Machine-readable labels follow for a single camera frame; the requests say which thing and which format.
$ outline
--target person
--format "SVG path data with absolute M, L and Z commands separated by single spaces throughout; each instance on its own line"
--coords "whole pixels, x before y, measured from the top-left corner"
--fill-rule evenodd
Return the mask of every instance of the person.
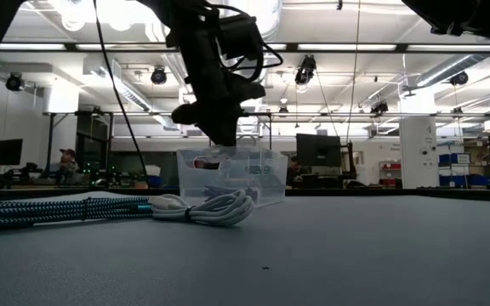
M 73 149 L 61 149 L 60 169 L 58 171 L 56 183 L 60 184 L 62 177 L 65 184 L 74 184 L 77 180 L 79 166 L 75 162 L 75 151 Z
M 295 187 L 297 183 L 303 182 L 303 174 L 307 174 L 307 171 L 298 163 L 298 157 L 291 157 L 290 167 L 287 169 L 287 186 Z

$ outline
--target white pillar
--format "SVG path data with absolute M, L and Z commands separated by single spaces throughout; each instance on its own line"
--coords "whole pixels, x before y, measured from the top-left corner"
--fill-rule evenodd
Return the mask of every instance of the white pillar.
M 418 90 L 414 94 L 416 95 L 413 97 L 401 97 L 402 113 L 436 113 L 434 93 L 429 88 Z M 400 146 L 403 188 L 438 186 L 440 179 L 435 118 L 402 118 Z
M 53 87 L 44 89 L 46 111 L 50 113 L 77 111 L 78 97 L 79 88 L 67 81 L 58 82 Z M 56 116 L 54 119 L 52 150 L 50 154 L 51 163 L 60 160 L 60 149 L 75 150 L 76 137 L 77 117 L 71 115 L 66 117 Z

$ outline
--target coiled white cable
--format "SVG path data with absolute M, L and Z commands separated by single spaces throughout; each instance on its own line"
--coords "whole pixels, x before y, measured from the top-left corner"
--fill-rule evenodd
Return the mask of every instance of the coiled white cable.
M 191 207 L 176 195 L 153 196 L 149 202 L 152 217 L 155 219 L 200 222 L 215 226 L 238 224 L 254 210 L 253 198 L 246 195 L 245 190 L 220 195 L 197 207 Z

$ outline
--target clear plastic container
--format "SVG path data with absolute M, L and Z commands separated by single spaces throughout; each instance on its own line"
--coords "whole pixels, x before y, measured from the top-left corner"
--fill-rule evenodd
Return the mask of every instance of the clear plastic container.
M 254 204 L 284 200 L 288 158 L 258 146 L 177 150 L 180 195 L 198 205 L 225 193 L 245 190 Z

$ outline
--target gray table surface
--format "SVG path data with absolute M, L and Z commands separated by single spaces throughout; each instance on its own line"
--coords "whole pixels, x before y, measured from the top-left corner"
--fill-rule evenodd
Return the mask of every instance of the gray table surface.
M 0 231 L 0 305 L 490 305 L 490 202 L 288 197 L 231 229 Z

